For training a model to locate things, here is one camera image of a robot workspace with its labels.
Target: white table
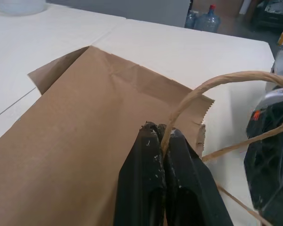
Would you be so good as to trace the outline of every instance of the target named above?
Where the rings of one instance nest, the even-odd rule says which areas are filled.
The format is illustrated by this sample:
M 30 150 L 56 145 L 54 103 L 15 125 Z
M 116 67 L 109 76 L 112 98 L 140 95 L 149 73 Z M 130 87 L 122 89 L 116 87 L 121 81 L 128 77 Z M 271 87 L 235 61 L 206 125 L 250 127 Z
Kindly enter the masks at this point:
M 0 137 L 41 96 L 29 72 L 91 45 L 122 21 L 57 5 L 31 16 L 0 14 Z
M 133 61 L 194 89 L 215 76 L 238 71 L 269 72 L 274 58 L 266 42 L 126 20 L 94 46 Z M 265 93 L 265 82 L 219 86 L 205 93 L 216 100 L 205 116 L 204 154 L 247 139 L 251 111 Z M 243 159 L 246 148 L 208 164 L 214 178 L 252 207 Z M 228 197 L 225 204 L 235 226 L 257 225 L 256 220 Z
M 53 16 L 50 14 L 50 10 L 65 12 L 64 16 L 72 14 L 80 16 L 79 22 L 83 23 L 84 31 L 77 27 L 79 22 L 71 22 L 73 17 L 60 20 L 60 16 Z M 191 89 L 196 88 L 207 79 L 224 73 L 244 70 L 270 71 L 274 61 L 269 45 L 261 41 L 142 21 L 124 20 L 119 17 L 58 6 L 52 6 L 48 12 L 43 13 L 43 20 L 47 20 L 48 23 L 43 25 L 42 32 L 38 33 L 37 29 L 34 30 L 42 38 L 38 38 L 37 35 L 34 36 L 37 39 L 35 40 L 30 34 L 31 31 L 28 31 L 35 27 L 37 20 L 28 22 L 19 17 L 18 20 L 22 20 L 19 22 L 22 26 L 21 31 L 31 36 L 25 41 L 18 38 L 10 46 L 12 48 L 15 45 L 14 48 L 17 48 L 17 45 L 21 45 L 25 49 L 25 53 L 16 55 L 16 52 L 13 52 L 11 58 L 13 60 L 4 58 L 3 54 L 0 55 L 0 63 L 4 62 L 6 67 L 5 69 L 0 68 L 2 77 L 0 78 L 0 102 L 6 99 L 6 102 L 8 100 L 8 103 L 12 104 L 13 101 L 17 101 L 30 91 L 0 115 L 0 136 L 40 97 L 38 91 L 34 89 L 34 85 L 24 74 L 68 52 L 92 43 L 106 52 L 145 66 Z M 52 20 L 46 17 L 53 17 L 58 22 L 51 24 Z M 93 20 L 101 18 L 100 21 L 103 22 L 97 25 L 96 22 L 84 21 L 92 21 L 91 18 Z M 12 22 L 6 23 L 5 26 L 12 30 Z M 52 35 L 61 37 L 63 44 L 59 45 L 59 41 L 55 42 L 51 38 Z M 10 52 L 9 49 L 5 50 L 5 55 Z M 36 56 L 36 59 L 30 59 L 29 55 L 32 53 L 38 53 L 33 55 Z M 24 64 L 23 60 L 29 60 L 32 63 Z M 3 80 L 8 81 L 7 84 L 12 90 L 9 91 L 7 97 L 3 96 L 4 91 L 1 90 L 4 89 L 2 87 L 5 84 L 2 82 Z M 262 97 L 264 91 L 265 82 L 253 81 L 223 85 L 205 93 L 208 97 L 216 100 L 204 119 L 207 126 L 205 154 L 246 139 L 245 128 L 251 110 Z M 243 168 L 243 155 L 237 150 L 210 162 L 208 166 L 217 181 L 251 207 Z M 235 226 L 257 225 L 256 220 L 232 200 L 224 197 L 224 201 Z

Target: gray floor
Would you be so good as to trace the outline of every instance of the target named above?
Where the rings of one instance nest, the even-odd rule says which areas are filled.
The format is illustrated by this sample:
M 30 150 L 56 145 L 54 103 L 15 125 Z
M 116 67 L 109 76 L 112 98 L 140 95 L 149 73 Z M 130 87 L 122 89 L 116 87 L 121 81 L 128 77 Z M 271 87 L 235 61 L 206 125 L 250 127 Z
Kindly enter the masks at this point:
M 259 27 L 255 30 L 249 24 L 243 22 L 243 18 L 221 18 L 221 24 L 218 29 L 218 33 L 227 34 L 236 37 L 242 37 L 247 39 L 254 39 L 260 41 L 266 41 L 274 55 L 276 56 L 280 47 L 277 46 L 277 41 L 283 30 L 272 29 L 269 27 Z

